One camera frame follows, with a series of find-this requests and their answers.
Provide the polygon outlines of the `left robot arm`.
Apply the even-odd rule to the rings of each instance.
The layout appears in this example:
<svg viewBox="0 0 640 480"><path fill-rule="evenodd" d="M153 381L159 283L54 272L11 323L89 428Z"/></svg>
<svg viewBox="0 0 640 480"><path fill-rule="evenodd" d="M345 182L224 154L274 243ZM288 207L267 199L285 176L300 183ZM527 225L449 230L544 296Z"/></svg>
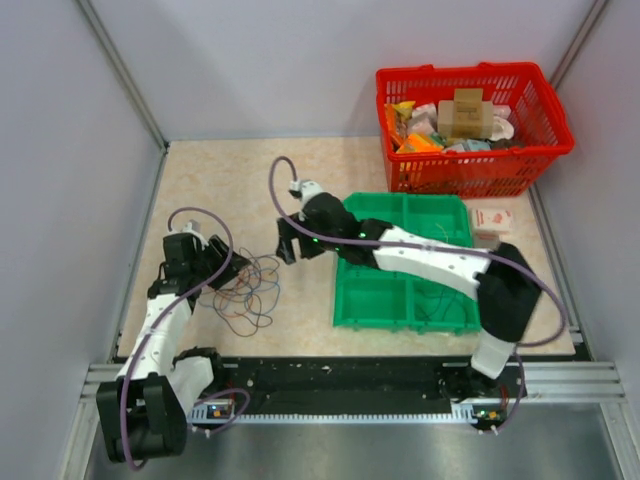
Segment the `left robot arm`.
<svg viewBox="0 0 640 480"><path fill-rule="evenodd" d="M224 286L249 263L230 242L205 237L194 220L169 229L162 248L132 353L114 379L99 384L95 397L109 460L132 470L180 455L187 416L200 395L216 396L226 387L215 349L178 346L203 289Z"/></svg>

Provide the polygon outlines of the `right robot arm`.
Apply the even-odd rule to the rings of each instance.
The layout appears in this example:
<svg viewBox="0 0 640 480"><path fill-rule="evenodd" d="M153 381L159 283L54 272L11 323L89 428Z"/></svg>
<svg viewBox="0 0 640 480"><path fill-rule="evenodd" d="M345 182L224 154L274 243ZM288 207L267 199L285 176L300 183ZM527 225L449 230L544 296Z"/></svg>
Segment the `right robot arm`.
<svg viewBox="0 0 640 480"><path fill-rule="evenodd" d="M298 212L278 219L276 254L288 264L332 252L348 264L408 274L453 289L477 304L481 330L468 366L441 380L443 393L462 400L487 396L522 340L542 289L517 247L465 248L427 239L384 220L357 219L343 202L312 180L294 180Z"/></svg>

